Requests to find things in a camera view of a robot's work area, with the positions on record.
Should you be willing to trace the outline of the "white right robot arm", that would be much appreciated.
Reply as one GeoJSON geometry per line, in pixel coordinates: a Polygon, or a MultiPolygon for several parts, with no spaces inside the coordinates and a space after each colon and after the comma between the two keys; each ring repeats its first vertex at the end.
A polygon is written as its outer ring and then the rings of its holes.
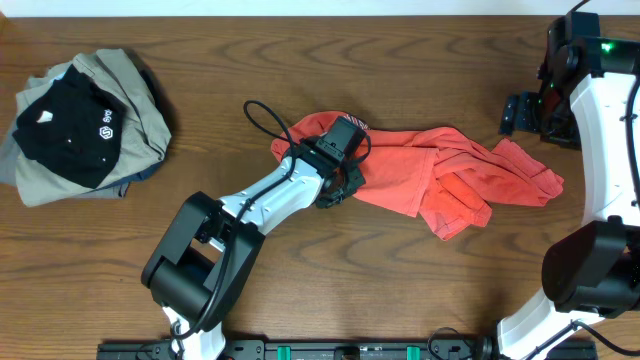
{"type": "Polygon", "coordinates": [[[500,133],[581,152],[582,224],[549,248],[541,288],[477,343],[477,359],[593,359],[602,335],[573,335],[639,308],[639,46],[575,7],[549,26],[538,79],[507,99],[500,133]]]}

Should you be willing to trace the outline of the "red soccer t-shirt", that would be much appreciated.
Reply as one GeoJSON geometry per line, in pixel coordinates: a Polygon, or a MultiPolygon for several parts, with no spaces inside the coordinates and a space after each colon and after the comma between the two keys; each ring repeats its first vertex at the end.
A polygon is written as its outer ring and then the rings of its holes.
{"type": "Polygon", "coordinates": [[[542,207],[563,191],[561,176],[507,138],[488,150],[452,127],[366,132],[356,199],[421,216],[443,241],[486,226],[494,203],[542,207]]]}

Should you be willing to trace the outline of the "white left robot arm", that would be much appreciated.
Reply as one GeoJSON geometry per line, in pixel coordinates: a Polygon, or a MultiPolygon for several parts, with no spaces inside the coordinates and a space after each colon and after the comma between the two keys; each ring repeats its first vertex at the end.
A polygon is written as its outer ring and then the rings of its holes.
{"type": "Polygon", "coordinates": [[[266,236],[311,205],[341,203],[363,185],[356,151],[366,135],[312,136],[292,144],[278,167],[248,188],[214,200],[202,192],[181,206],[142,275],[170,321],[152,357],[216,359],[222,321],[248,280],[266,236]]]}

